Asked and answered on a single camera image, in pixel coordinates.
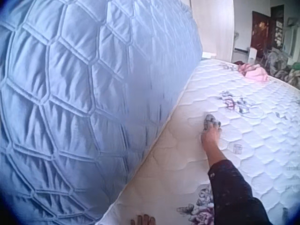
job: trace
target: door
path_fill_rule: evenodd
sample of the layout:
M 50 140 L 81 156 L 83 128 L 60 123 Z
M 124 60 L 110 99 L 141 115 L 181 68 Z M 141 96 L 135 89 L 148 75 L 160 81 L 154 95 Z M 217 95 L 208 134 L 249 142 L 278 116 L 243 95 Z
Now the door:
M 258 12 L 252 12 L 251 47 L 257 50 L 257 57 L 262 58 L 267 48 L 270 17 Z
M 203 51 L 231 62 L 234 37 L 233 0 L 191 0 Z

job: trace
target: white wall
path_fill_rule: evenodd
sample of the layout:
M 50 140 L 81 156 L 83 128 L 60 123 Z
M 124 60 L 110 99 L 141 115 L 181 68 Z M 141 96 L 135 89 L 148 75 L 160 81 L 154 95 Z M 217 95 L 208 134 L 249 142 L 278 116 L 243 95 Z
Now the white wall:
M 270 0 L 234 0 L 235 31 L 240 34 L 235 48 L 247 50 L 251 45 L 252 11 L 270 16 Z

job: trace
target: dark sleeve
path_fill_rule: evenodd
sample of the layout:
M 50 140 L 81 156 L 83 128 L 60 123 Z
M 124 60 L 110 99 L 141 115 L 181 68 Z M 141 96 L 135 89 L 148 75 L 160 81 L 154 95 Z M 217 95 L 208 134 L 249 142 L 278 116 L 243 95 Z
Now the dark sleeve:
M 214 198 L 215 225 L 271 224 L 263 204 L 253 197 L 250 185 L 231 161 L 215 163 L 208 176 Z

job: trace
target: pink blanket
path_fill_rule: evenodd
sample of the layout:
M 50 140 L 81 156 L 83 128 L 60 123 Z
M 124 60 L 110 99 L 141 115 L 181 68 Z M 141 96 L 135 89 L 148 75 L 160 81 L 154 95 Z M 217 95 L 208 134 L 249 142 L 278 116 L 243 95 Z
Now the pink blanket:
M 250 65 L 248 63 L 239 66 L 238 71 L 244 75 L 244 77 L 256 80 L 256 81 L 267 81 L 268 74 L 264 68 L 262 68 L 259 64 Z

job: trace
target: quilted mattress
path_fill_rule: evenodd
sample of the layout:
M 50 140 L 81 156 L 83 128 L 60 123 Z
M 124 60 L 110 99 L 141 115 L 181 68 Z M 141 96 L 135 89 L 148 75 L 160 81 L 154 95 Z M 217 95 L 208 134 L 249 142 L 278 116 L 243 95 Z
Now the quilted mattress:
M 201 59 L 179 0 L 10 0 L 0 14 L 0 180 L 37 225 L 97 222 Z
M 285 224 L 300 202 L 300 91 L 272 77 L 246 79 L 233 64 L 203 60 L 136 176 L 98 225 L 130 224 L 143 213 L 158 225 L 211 225 L 209 165 L 198 141 L 208 113 L 222 123 L 220 149 L 270 221 Z

